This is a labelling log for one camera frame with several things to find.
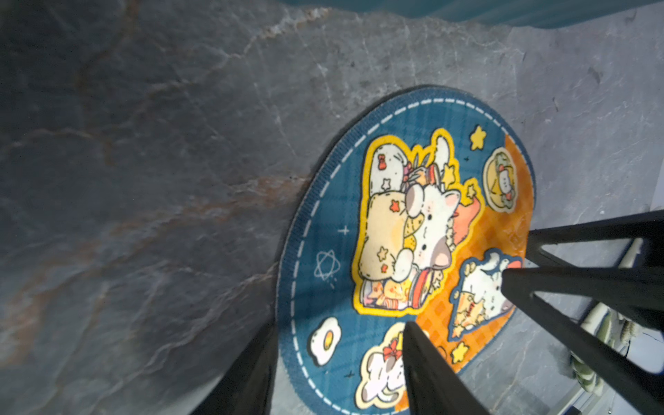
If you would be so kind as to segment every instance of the teal object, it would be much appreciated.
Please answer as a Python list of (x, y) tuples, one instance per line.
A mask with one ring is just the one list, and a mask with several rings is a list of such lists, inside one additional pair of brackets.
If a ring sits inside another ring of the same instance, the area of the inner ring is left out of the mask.
[(388, 11), (408, 18), (438, 17), (451, 22), (532, 26), (555, 29), (619, 11), (657, 3), (653, 0), (285, 0), (297, 6), (319, 5), (358, 13)]

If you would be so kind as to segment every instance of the rust stain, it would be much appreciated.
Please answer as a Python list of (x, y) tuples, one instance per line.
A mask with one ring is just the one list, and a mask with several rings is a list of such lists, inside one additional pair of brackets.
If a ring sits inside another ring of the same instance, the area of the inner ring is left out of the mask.
[(46, 282), (48, 275), (57, 268), (72, 264), (90, 264), (96, 257), (99, 242), (89, 242), (68, 256), (59, 256), (42, 263), (34, 277), (12, 297), (5, 306), (7, 317), (0, 321), (3, 330), (10, 333), (14, 342), (13, 352), (0, 361), (1, 367), (21, 364), (32, 351), (42, 324), (42, 313), (51, 299), (67, 284), (53, 290), (32, 294), (32, 291)]
[(151, 212), (142, 218), (120, 223), (111, 229), (110, 235), (120, 236), (160, 220), (165, 221), (161, 227), (173, 227), (206, 218), (224, 222), (247, 208), (272, 207), (292, 201), (307, 184), (308, 179), (304, 177), (260, 177), (234, 186), (235, 194), (231, 201), (223, 203), (194, 201), (176, 215), (164, 211)]
[(120, 31), (113, 37), (110, 44), (104, 50), (97, 52), (88, 59), (78, 71), (74, 85), (79, 93), (82, 94), (87, 88), (90, 70), (99, 63), (99, 61), (113, 55), (116, 49), (121, 45), (122, 41), (133, 34), (136, 20), (138, 18), (138, 12), (139, 0), (128, 0), (126, 2), (124, 15), (122, 16), (122, 27), (120, 28)]
[(0, 156), (2, 157), (8, 156), (8, 154), (10, 154), (10, 152), (13, 149), (24, 147), (28, 143), (30, 143), (31, 141), (42, 135), (50, 135), (52, 137), (78, 137), (80, 139), (95, 141), (96, 143), (99, 143), (102, 146), (102, 157), (104, 158), (104, 164), (108, 167), (115, 166), (115, 162), (113, 162), (113, 159), (111, 157), (111, 152), (113, 150), (113, 141), (110, 138), (98, 134), (93, 134), (90, 133), (89, 131), (84, 131), (74, 128), (34, 129), (26, 133), (20, 140), (14, 141), (0, 148)]
[[(290, 202), (294, 203), (296, 202), (295, 198), (307, 186), (308, 182), (309, 179), (306, 177), (260, 177), (233, 187), (235, 190), (234, 199), (225, 203), (193, 203), (176, 215), (157, 211), (143, 218), (122, 222), (110, 231), (109, 235), (111, 237), (123, 236), (155, 221), (164, 221), (156, 226), (156, 233), (153, 236), (138, 242), (129, 256), (112, 260), (108, 264), (96, 270), (86, 271), (82, 275), (96, 275), (119, 262), (133, 258), (158, 240), (164, 232), (178, 226), (208, 219), (224, 222), (248, 208), (274, 207)], [(10, 332), (15, 348), (7, 358), (0, 361), (0, 368), (19, 365), (30, 355), (33, 343), (42, 325), (42, 315), (48, 303), (74, 278), (70, 278), (67, 282), (52, 290), (39, 293), (33, 293), (33, 291), (43, 285), (48, 276), (61, 267), (73, 264), (92, 264), (98, 257), (101, 245), (101, 240), (93, 240), (80, 245), (77, 250), (70, 254), (59, 254), (45, 260), (30, 281), (8, 302), (5, 306), (7, 318), (0, 321), (0, 325), (4, 330)], [(99, 312), (105, 304), (104, 300), (105, 294), (101, 295), (95, 303), (91, 325), (96, 324)]]

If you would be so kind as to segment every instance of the red bow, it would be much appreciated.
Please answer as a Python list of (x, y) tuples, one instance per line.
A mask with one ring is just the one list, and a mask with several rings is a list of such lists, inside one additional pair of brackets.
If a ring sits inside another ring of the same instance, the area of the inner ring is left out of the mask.
[(401, 357), (402, 351), (401, 350), (396, 350), (396, 343), (398, 339), (392, 340), (390, 343), (390, 347), (385, 347), (382, 350), (382, 357), (385, 361), (390, 358), (390, 356), (394, 356), (397, 360)]

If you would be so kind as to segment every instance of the cartoon cat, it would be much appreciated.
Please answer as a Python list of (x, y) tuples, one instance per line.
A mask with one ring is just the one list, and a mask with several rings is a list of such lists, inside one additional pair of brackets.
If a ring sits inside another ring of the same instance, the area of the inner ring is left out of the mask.
[[(438, 169), (449, 163), (450, 149), (447, 140), (436, 140), (434, 163)], [(414, 183), (406, 194), (408, 216), (424, 217), (424, 221), (413, 237), (414, 248), (402, 249), (394, 263), (395, 281), (405, 280), (416, 266), (419, 270), (432, 268), (444, 270), (452, 264), (452, 252), (468, 235), (470, 223), (477, 216), (481, 205), (477, 198), (469, 206), (461, 205), (461, 192), (445, 190), (445, 185)]]

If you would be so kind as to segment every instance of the cartoon fried egg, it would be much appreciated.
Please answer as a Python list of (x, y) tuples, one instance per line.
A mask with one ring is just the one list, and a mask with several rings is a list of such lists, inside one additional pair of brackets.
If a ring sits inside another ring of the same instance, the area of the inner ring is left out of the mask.
[(307, 350), (316, 366), (323, 366), (332, 359), (341, 340), (341, 327), (336, 317), (328, 317), (309, 336)]

